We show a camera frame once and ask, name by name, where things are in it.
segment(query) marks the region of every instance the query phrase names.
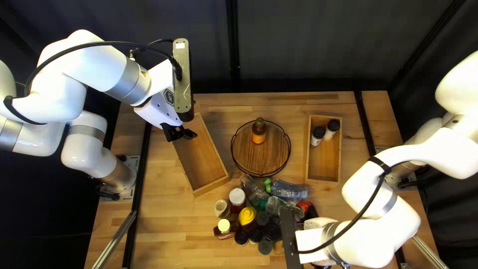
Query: white lid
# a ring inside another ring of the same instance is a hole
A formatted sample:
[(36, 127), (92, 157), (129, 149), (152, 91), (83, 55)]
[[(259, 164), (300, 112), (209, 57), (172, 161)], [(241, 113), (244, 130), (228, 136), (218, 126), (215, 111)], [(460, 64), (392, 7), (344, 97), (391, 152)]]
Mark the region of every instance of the white lid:
[(246, 200), (246, 194), (241, 188), (232, 189), (229, 193), (229, 201), (233, 205), (241, 205)]

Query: wooden box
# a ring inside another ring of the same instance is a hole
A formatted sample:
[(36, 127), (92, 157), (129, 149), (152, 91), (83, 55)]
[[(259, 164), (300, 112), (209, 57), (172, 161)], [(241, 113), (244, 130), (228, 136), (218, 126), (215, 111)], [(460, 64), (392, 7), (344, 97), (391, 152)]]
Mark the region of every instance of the wooden box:
[[(322, 140), (318, 146), (310, 145), (311, 132), (317, 126), (327, 127), (327, 123), (336, 119), (340, 128), (330, 141)], [(325, 180), (338, 182), (340, 179), (340, 158), (342, 151), (342, 118), (310, 115), (309, 135), (305, 141), (307, 148), (305, 181)]]
[(192, 140), (179, 139), (173, 141), (173, 145), (193, 195), (197, 197), (227, 183), (229, 175), (201, 114), (196, 113), (194, 119), (183, 123), (183, 126), (195, 132), (197, 137)]

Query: plastic water bottle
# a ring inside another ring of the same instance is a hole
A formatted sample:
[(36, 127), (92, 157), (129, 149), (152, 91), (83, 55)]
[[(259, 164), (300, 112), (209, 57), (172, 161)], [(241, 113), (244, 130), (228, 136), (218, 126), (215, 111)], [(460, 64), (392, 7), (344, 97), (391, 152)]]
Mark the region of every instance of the plastic water bottle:
[(296, 222), (300, 221), (305, 216), (304, 211), (302, 209), (289, 204), (288, 202), (282, 200), (281, 198), (277, 196), (271, 196), (267, 200), (266, 211), (272, 215), (276, 215), (276, 216), (280, 215), (283, 207), (290, 208), (293, 211), (294, 219)]
[(265, 209), (269, 195), (263, 189), (259, 188), (250, 175), (245, 174), (239, 178), (239, 186), (246, 193), (249, 202), (258, 211)]
[(285, 198), (307, 198), (307, 187), (299, 184), (292, 184), (282, 180), (272, 182), (272, 194)]

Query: round wooden tray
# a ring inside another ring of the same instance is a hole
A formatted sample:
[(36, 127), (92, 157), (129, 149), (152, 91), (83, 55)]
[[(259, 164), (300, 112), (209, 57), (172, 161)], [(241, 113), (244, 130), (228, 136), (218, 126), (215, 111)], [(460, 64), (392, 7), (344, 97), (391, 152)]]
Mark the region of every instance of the round wooden tray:
[(236, 131), (231, 139), (232, 160), (244, 173), (265, 178), (279, 173), (291, 155), (291, 140), (279, 125), (266, 121), (266, 139), (261, 144), (252, 141), (250, 121)]

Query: white label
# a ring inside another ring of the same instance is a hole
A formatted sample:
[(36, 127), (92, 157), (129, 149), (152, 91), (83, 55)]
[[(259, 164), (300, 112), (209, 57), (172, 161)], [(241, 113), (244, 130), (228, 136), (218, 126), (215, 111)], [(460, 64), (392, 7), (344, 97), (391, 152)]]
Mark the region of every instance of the white label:
[(320, 141), (322, 141), (322, 139), (317, 139), (313, 135), (310, 135), (310, 145), (311, 146), (318, 146)]
[(324, 141), (330, 141), (330, 140), (332, 140), (332, 138), (334, 137), (334, 135), (335, 135), (336, 132), (337, 132), (337, 131), (332, 132), (332, 131), (330, 131), (330, 130), (327, 128), (326, 134), (324, 135), (323, 140), (324, 140)]

